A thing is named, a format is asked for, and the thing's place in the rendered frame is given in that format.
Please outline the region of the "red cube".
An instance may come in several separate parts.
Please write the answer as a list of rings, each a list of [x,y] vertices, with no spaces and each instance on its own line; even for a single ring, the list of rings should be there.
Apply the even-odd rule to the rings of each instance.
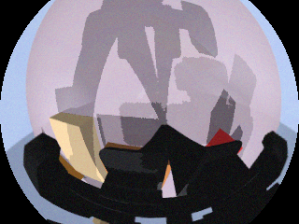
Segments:
[[[221,145],[221,143],[227,143],[227,142],[232,142],[234,139],[229,135],[228,133],[225,133],[221,128],[217,131],[216,134],[214,134],[214,137],[210,139],[210,142],[206,147],[209,146],[216,146],[216,145]]]

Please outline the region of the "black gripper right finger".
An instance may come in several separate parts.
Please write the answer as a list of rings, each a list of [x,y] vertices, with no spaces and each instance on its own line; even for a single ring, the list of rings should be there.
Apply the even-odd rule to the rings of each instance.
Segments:
[[[167,128],[165,144],[169,152],[169,165],[171,165],[177,197],[187,195],[187,188],[193,183],[198,173],[201,173],[206,163],[231,157],[243,146],[242,141],[236,139],[236,141],[221,143],[221,145],[203,147],[179,133],[175,128],[169,127],[168,124],[165,124],[165,128]]]

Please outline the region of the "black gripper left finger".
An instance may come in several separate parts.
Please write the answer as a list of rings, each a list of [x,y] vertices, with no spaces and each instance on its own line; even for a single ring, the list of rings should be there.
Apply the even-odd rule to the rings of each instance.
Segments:
[[[162,189],[169,152],[165,144],[164,124],[150,141],[139,150],[105,147],[100,150],[101,162],[107,171],[126,172],[131,175],[157,175],[157,189]]]

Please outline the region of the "cream flat rectangular block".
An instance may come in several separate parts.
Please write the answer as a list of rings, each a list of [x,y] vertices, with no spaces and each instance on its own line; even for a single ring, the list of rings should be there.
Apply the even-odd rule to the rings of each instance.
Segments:
[[[98,152],[102,149],[98,142],[93,117],[56,113],[49,118],[56,141],[75,171],[94,180],[105,182],[106,171]]]

